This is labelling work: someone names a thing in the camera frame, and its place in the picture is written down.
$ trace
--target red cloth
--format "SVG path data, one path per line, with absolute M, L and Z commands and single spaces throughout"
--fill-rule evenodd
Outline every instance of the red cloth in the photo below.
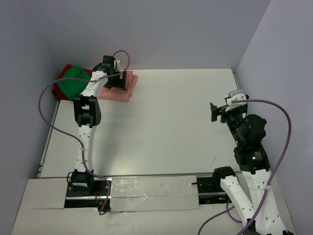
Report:
M 64 73 L 66 73 L 66 71 L 68 71 L 70 68 L 72 68 L 73 65 L 66 65 L 65 68 L 63 69 L 62 73 L 58 76 L 57 80 L 62 78 Z M 91 77 L 92 74 L 92 70 L 87 70 L 87 69 L 83 69 L 84 71 L 86 71 L 89 76 Z M 69 100 L 67 98 L 67 96 L 60 90 L 59 86 L 57 83 L 54 83 L 53 87 L 52 87 L 52 94 L 57 98 L 57 100 Z

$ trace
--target green cloth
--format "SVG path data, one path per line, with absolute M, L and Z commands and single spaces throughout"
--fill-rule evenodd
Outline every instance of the green cloth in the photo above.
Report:
M 63 77 L 76 77 L 85 80 L 91 79 L 89 74 L 77 65 L 74 65 L 72 68 L 66 71 Z M 67 98 L 69 98 L 69 100 L 72 100 L 76 95 L 80 94 L 86 88 L 88 82 L 66 80 L 62 82 L 57 82 L 57 84 L 60 90 L 67 96 Z

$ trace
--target black bracket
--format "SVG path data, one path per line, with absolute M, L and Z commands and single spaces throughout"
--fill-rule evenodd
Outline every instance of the black bracket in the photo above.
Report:
M 213 103 L 210 103 L 210 108 L 211 108 L 211 122 L 215 122 L 215 121 L 217 121 L 217 117 L 219 115 L 222 115 L 223 113 L 225 113 L 227 105 L 224 105 L 224 106 L 218 108 Z
M 234 149 L 234 155 L 241 171 L 255 174 L 256 170 L 269 171 L 270 169 L 268 155 L 260 143 L 246 147 L 237 146 Z
M 78 172 L 77 170 L 74 170 L 72 173 L 72 176 L 70 178 L 70 183 L 73 185 L 73 188 L 75 188 L 74 184 L 87 184 L 88 190 L 92 190 L 94 187 L 94 179 L 88 172 Z
M 99 125 L 101 121 L 101 111 L 98 99 L 94 96 L 77 95 L 73 99 L 75 121 L 78 126 L 88 125 L 90 128 Z
M 117 68 L 114 68 L 114 62 L 115 58 L 110 55 L 104 55 L 103 56 L 103 61 L 102 63 L 99 63 L 96 65 L 92 71 L 103 71 L 107 75 L 114 75 L 120 73 L 117 71 Z M 120 74 L 116 76 L 112 76 L 108 78 L 108 82 L 103 86 L 105 88 L 111 89 L 112 87 L 117 87 L 117 88 L 126 88 L 126 77 L 127 77 L 127 72 L 124 72 L 122 75 L 122 78 L 120 78 Z
M 213 172 L 213 183 L 216 188 L 222 189 L 221 188 L 221 179 L 225 179 L 227 176 L 236 176 L 236 173 L 230 166 L 224 166 L 224 167 L 219 167 L 214 169 Z

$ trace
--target gray wall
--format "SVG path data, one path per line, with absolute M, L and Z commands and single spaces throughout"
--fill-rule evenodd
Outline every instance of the gray wall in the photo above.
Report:
M 237 71 L 250 98 L 275 101 L 291 116 L 291 143 L 278 179 L 298 235 L 313 228 L 312 38 L 312 0 L 272 0 Z M 265 104 L 251 104 L 251 110 L 268 120 L 264 145 L 274 165 L 286 139 L 285 117 Z
M 21 0 L 60 66 L 236 68 L 270 0 Z
M 0 2 L 0 32 L 0 234 L 8 235 L 47 137 L 48 127 L 37 111 L 39 92 L 60 71 L 18 0 Z M 47 117 L 54 107 L 47 95 Z

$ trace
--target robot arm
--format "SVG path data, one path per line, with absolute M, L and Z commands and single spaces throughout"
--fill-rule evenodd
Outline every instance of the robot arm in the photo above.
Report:
M 75 170 L 71 176 L 71 184 L 74 187 L 84 187 L 87 190 L 93 188 L 93 177 L 86 172 L 83 164 L 82 151 L 85 153 L 85 162 L 88 169 L 93 172 L 92 148 L 93 138 L 97 125 L 101 121 L 101 111 L 98 97 L 103 87 L 125 87 L 126 76 L 112 76 L 100 79 L 107 75 L 120 73 L 120 61 L 112 56 L 103 56 L 103 62 L 92 70 L 90 82 L 86 88 L 73 99 L 75 121 L 78 124 L 79 139 L 84 144 L 84 149 L 78 150 Z
M 221 116 L 221 123 L 226 123 L 235 142 L 235 159 L 248 184 L 252 198 L 252 204 L 243 193 L 237 178 L 230 167 L 221 167 L 214 170 L 215 184 L 220 186 L 231 198 L 243 225 L 253 216 L 254 209 L 261 202 L 266 183 L 271 174 L 268 156 L 261 144 L 266 133 L 264 127 L 266 120 L 258 115 L 246 115 L 247 102 L 232 103 L 233 100 L 245 100 L 248 96 L 242 90 L 229 94 L 227 105 L 217 108 L 211 105 L 211 120 L 216 121 Z M 263 206 L 247 234 L 251 235 L 291 235 L 283 224 L 272 189 L 268 193 Z

